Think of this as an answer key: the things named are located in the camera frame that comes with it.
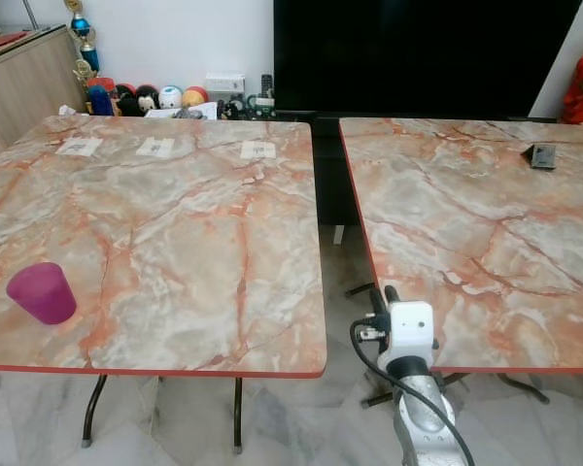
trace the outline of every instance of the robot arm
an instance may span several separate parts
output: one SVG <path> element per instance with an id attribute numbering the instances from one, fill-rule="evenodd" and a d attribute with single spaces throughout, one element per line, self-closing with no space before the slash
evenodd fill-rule
<path id="1" fill-rule="evenodd" d="M 394 387 L 394 429 L 404 450 L 402 464 L 464 466 L 466 463 L 449 426 L 426 403 L 403 389 L 408 387 L 412 389 L 410 391 L 423 395 L 452 426 L 455 425 L 454 410 L 429 372 L 433 363 L 431 352 L 437 348 L 433 338 L 431 305 L 420 301 L 400 302 L 394 288 L 387 287 L 385 291 L 388 308 L 385 308 L 380 292 L 371 290 L 375 314 L 355 322 L 353 326 L 362 325 L 364 328 L 351 334 L 360 342 L 380 343 L 376 369 L 400 385 Z M 361 359 L 369 365 L 363 356 Z"/>

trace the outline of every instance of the purple plastic cup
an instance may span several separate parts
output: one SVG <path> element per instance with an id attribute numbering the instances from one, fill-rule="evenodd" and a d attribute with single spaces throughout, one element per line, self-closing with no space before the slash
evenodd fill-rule
<path id="1" fill-rule="evenodd" d="M 61 323 L 76 312 L 76 300 L 60 266 L 51 262 L 21 269 L 9 280 L 7 294 L 43 323 Z"/>

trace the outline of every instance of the television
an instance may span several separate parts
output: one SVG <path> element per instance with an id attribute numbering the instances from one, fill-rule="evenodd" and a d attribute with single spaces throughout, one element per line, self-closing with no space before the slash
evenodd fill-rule
<path id="1" fill-rule="evenodd" d="M 527 117 L 581 0 L 274 0 L 278 112 Z"/>

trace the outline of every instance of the black cable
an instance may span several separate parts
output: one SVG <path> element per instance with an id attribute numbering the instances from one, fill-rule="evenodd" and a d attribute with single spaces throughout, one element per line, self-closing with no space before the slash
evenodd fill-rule
<path id="1" fill-rule="evenodd" d="M 460 432 L 458 432 L 458 429 L 456 429 L 456 426 L 449 420 L 449 418 L 447 416 L 445 416 L 445 414 L 442 411 L 440 411 L 440 408 L 438 408 L 436 405 L 434 405 L 426 396 L 419 393 L 414 388 L 409 387 L 405 383 L 400 382 L 395 377 L 391 377 L 389 374 L 387 374 L 386 372 L 381 370 L 377 365 L 375 365 L 373 362 L 371 362 L 369 359 L 367 359 L 367 356 L 365 356 L 365 353 L 362 352 L 362 349 L 360 349 L 360 345 L 359 345 L 359 342 L 357 341 L 357 333 L 356 333 L 357 327 L 360 325 L 367 325 L 368 324 L 367 321 L 368 321 L 368 319 L 355 320 L 354 322 L 352 322 L 352 325 L 350 325 L 350 338 L 352 339 L 352 346 L 354 347 L 354 351 L 357 352 L 357 355 L 359 356 L 360 360 L 362 362 L 364 362 L 365 365 L 369 369 L 371 369 L 374 373 L 376 373 L 377 375 L 379 375 L 383 379 L 386 379 L 387 381 L 389 381 L 390 383 L 395 385 L 400 390 L 405 391 L 409 395 L 414 396 L 419 401 L 424 403 L 428 408 L 430 408 L 432 410 L 432 412 L 438 416 L 438 418 L 447 426 L 449 431 L 454 435 L 456 442 L 458 442 L 460 449 L 463 451 L 463 454 L 464 454 L 464 457 L 466 458 L 466 463 L 468 464 L 468 466 L 475 466 L 475 461 L 473 460 L 473 456 L 470 453 L 470 450 L 468 449 L 468 446 L 466 445 L 466 442 L 464 441 L 463 436 L 460 435 Z"/>

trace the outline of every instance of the tabletop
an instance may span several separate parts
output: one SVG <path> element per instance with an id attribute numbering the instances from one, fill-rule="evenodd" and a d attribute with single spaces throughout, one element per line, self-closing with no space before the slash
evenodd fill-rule
<path id="1" fill-rule="evenodd" d="M 59 264 L 78 308 L 11 301 Z M 308 125 L 52 116 L 0 155 L 0 369 L 314 378 L 326 364 Z"/>
<path id="2" fill-rule="evenodd" d="M 375 280 L 428 301 L 435 366 L 583 373 L 583 126 L 345 118 Z M 557 169 L 530 168 L 533 144 Z"/>

